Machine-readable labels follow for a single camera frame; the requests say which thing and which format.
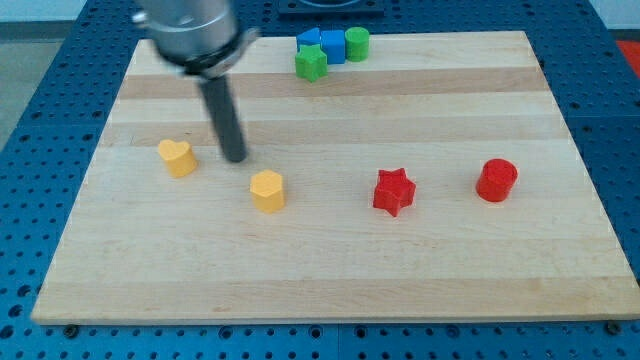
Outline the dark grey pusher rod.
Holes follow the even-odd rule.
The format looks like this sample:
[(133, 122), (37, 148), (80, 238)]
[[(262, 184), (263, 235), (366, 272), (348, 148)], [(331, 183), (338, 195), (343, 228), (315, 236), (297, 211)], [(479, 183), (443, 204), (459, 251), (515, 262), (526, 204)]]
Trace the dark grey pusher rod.
[(227, 77), (202, 80), (199, 89), (224, 158), (231, 163), (244, 161), (247, 147)]

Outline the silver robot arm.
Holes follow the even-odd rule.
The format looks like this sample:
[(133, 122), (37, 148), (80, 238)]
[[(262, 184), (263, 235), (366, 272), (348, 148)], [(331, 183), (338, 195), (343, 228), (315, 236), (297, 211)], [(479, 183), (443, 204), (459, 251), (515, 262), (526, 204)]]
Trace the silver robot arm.
[(260, 36), (245, 28), (229, 0), (137, 0), (132, 22), (146, 31), (160, 57), (196, 77), (224, 158), (240, 163), (247, 146), (227, 73)]

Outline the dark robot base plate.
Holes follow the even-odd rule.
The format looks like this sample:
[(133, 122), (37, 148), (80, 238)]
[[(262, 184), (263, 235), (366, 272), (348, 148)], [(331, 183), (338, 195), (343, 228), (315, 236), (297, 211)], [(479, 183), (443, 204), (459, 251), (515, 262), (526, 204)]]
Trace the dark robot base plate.
[(383, 15), (385, 0), (276, 0), (279, 15)]

